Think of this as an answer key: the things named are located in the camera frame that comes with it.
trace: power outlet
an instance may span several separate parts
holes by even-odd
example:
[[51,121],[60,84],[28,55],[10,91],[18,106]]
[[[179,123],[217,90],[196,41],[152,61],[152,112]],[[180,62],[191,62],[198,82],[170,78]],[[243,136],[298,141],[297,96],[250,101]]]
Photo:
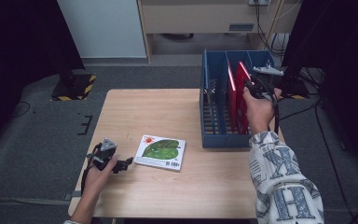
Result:
[[268,6],[270,0],[249,0],[249,5],[254,6],[256,2],[258,2],[260,6]]

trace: wall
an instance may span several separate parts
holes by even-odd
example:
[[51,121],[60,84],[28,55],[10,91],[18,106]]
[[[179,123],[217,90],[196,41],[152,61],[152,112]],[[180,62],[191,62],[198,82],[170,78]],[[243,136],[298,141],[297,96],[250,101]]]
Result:
[[58,0],[82,58],[145,58],[136,0]]

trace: white sleeve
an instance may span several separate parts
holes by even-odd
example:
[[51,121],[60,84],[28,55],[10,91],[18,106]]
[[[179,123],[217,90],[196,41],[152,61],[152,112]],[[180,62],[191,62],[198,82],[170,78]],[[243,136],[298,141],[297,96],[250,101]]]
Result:
[[295,152],[273,132],[257,133],[249,144],[258,223],[324,223],[322,197],[301,174]]

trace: green leaf illustration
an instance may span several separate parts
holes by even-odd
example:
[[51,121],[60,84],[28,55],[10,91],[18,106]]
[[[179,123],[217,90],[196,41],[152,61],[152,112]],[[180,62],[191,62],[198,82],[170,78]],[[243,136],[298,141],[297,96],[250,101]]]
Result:
[[150,144],[142,157],[149,157],[160,160],[171,160],[178,156],[179,142],[171,139],[164,139]]

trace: gray carpet floor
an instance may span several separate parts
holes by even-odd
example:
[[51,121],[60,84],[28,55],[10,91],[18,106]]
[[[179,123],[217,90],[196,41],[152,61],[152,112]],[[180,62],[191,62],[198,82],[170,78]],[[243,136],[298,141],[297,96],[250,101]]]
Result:
[[[27,86],[0,134],[0,223],[62,223],[68,218],[71,193],[111,89],[199,88],[200,66],[89,66],[96,80],[87,100],[50,101],[58,76]],[[284,99],[281,117],[310,107],[319,99]],[[353,213],[358,212],[358,155],[344,151],[326,111],[317,108],[339,180]],[[82,123],[92,116],[88,133]],[[340,193],[329,153],[319,130],[315,110],[284,119],[284,139],[297,155],[300,168],[319,188],[326,223],[349,223],[351,216]],[[12,199],[40,199],[50,205],[16,203]]]

